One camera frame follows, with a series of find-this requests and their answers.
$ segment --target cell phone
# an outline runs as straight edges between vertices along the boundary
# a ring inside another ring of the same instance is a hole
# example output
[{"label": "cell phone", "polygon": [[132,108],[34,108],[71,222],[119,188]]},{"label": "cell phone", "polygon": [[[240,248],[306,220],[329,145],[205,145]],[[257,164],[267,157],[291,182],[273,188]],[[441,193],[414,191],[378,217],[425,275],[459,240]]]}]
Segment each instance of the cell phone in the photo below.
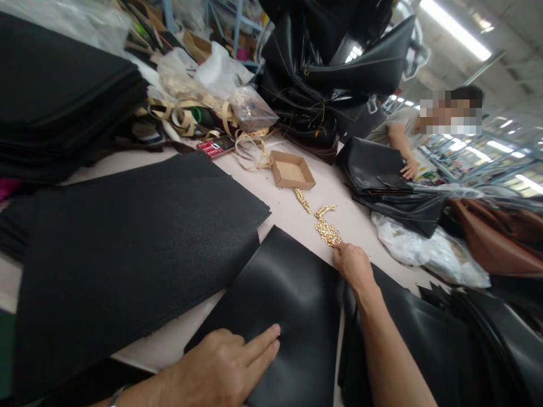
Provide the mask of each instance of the cell phone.
[{"label": "cell phone", "polygon": [[222,155],[225,155],[233,150],[236,143],[233,142],[228,136],[222,136],[210,141],[204,141],[197,145],[197,147],[204,152],[211,159],[216,159]]}]

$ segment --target pink fabric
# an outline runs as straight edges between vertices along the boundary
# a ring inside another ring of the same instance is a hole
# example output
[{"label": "pink fabric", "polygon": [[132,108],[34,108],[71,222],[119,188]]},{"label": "pink fabric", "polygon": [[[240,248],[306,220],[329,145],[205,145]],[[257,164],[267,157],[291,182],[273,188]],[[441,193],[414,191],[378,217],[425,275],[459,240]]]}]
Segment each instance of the pink fabric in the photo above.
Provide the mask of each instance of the pink fabric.
[{"label": "pink fabric", "polygon": [[22,181],[9,178],[0,178],[0,202],[6,199],[13,191],[23,184]]}]

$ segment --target workshop table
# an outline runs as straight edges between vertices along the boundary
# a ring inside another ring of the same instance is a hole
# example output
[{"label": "workshop table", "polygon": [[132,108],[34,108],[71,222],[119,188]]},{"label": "workshop table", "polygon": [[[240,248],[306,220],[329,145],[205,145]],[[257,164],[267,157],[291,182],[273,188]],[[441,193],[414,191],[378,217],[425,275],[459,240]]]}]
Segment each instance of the workshop table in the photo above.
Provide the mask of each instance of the workshop table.
[{"label": "workshop table", "polygon": [[[401,265],[392,258],[377,238],[376,228],[369,217],[369,210],[351,199],[347,187],[343,184],[343,176],[337,167],[331,167],[318,158],[306,154],[279,136],[271,137],[271,140],[267,140],[266,144],[273,144],[269,150],[284,151],[305,158],[315,178],[316,185],[311,190],[304,191],[304,194],[311,204],[313,213],[323,205],[337,205],[336,210],[326,213],[325,218],[327,222],[335,225],[344,242],[361,246],[368,253],[373,263],[399,284],[417,295],[419,294],[417,284],[423,287],[429,287],[430,281],[440,284],[435,277],[421,268]],[[149,153],[147,151],[116,153],[99,161],[92,168],[80,169],[67,183],[80,182],[152,164],[168,159],[174,154],[176,154],[174,149],[165,149],[162,153]],[[260,241],[264,239],[275,224],[324,261],[333,265],[331,248],[320,239],[315,230],[314,226],[317,219],[313,214],[309,215],[305,212],[292,189],[277,188],[275,186],[271,170],[244,170],[234,153],[219,157],[214,162],[269,205],[272,214],[258,228]],[[21,265],[0,253],[0,308],[12,313],[16,312],[21,276]],[[179,318],[167,323],[153,334],[122,349],[113,357],[154,373],[171,365],[181,358],[183,348],[223,294],[224,291],[217,293]],[[343,315],[340,330],[343,331]],[[338,364],[341,339],[342,335],[340,334],[337,351]],[[337,385],[335,399],[336,404],[341,405]]]}]

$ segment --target bracelet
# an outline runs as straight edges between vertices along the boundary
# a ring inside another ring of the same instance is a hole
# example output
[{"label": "bracelet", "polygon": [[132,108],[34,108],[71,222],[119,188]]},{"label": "bracelet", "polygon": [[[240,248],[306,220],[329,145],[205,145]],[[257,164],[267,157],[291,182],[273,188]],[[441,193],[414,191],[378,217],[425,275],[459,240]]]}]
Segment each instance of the bracelet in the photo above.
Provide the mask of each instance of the bracelet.
[{"label": "bracelet", "polygon": [[117,407],[117,400],[119,400],[119,397],[121,396],[123,391],[126,390],[127,387],[128,384],[125,384],[113,394],[113,396],[111,397],[111,401],[109,402],[109,407]]}]

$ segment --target gold chain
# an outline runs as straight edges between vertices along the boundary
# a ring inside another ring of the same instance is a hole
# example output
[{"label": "gold chain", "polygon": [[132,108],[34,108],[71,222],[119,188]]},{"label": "gold chain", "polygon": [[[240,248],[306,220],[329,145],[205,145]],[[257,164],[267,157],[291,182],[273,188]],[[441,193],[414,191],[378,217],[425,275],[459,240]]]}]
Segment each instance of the gold chain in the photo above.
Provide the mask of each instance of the gold chain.
[{"label": "gold chain", "polygon": [[328,224],[328,222],[323,218],[326,212],[329,210],[334,210],[335,208],[335,205],[325,205],[320,208],[317,213],[315,213],[315,218],[318,219],[315,229],[317,230],[318,234],[321,235],[321,240],[328,244],[328,246],[342,242],[341,237],[339,237],[339,230],[336,230],[334,225]]},{"label": "gold chain", "polygon": [[300,190],[300,188],[295,188],[294,193],[296,194],[296,198],[298,198],[298,201],[300,201],[301,205],[304,207],[305,211],[310,214],[311,213],[311,205],[309,204],[308,200],[304,196],[304,193]]},{"label": "gold chain", "polygon": [[[311,205],[304,196],[303,192],[299,188],[295,188],[294,193],[296,194],[296,198],[298,198],[298,201],[300,201],[301,205],[304,207],[305,211],[310,214]],[[328,222],[325,221],[323,218],[326,212],[328,212],[329,210],[334,210],[335,208],[335,205],[325,205],[320,208],[318,212],[315,213],[315,218],[318,219],[318,222],[315,225],[315,229],[321,236],[321,240],[324,243],[328,244],[328,246],[332,246],[334,243],[342,242],[341,238],[339,237],[339,231],[335,229],[334,225],[328,224]]]}]

